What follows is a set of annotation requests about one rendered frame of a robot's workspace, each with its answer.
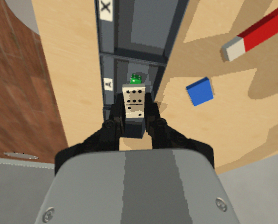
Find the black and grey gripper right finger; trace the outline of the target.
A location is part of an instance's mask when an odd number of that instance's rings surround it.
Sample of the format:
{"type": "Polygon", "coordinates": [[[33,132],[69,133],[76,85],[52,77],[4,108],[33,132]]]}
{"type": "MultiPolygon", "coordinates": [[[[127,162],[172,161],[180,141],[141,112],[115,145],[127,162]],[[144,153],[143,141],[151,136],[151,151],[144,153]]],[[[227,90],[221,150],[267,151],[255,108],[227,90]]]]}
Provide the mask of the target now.
{"type": "Polygon", "coordinates": [[[152,149],[173,147],[194,150],[203,154],[215,170],[213,148],[206,143],[191,138],[188,139],[180,132],[168,126],[167,121],[160,117],[157,102],[152,102],[150,92],[145,94],[144,117],[146,132],[152,137],[152,149]]]}

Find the dark grey rack of bins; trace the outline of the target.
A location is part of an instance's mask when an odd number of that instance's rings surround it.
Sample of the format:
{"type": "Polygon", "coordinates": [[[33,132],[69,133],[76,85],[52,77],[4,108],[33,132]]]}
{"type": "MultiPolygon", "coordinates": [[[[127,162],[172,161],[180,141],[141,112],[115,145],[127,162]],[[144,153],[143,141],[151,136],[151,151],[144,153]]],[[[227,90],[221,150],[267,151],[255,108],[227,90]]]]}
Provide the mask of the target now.
{"type": "MultiPolygon", "coordinates": [[[[132,74],[154,103],[189,1],[94,0],[104,121],[132,74]]],[[[125,118],[122,137],[142,139],[145,130],[145,117],[125,118]]]]}

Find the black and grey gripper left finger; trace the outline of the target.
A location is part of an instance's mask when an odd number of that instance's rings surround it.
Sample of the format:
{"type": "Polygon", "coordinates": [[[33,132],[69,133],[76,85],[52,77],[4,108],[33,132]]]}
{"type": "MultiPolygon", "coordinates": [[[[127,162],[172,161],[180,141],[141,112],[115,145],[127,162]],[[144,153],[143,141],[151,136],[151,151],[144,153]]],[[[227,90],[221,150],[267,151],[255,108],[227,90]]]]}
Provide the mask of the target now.
{"type": "Polygon", "coordinates": [[[117,94],[116,104],[111,105],[109,119],[102,128],[86,138],[83,143],[59,151],[55,156],[55,176],[62,164],[79,154],[100,151],[119,151],[120,137],[125,133],[125,103],[122,93],[117,94]]]}

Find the white domino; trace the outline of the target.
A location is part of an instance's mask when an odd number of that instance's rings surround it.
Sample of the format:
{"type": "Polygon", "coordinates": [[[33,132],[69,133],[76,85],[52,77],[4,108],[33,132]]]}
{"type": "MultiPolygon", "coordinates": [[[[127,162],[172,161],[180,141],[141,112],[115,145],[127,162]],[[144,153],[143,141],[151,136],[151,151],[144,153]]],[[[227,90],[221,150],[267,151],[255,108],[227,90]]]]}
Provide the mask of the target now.
{"type": "Polygon", "coordinates": [[[145,84],[123,84],[126,118],[144,117],[145,84]]]}

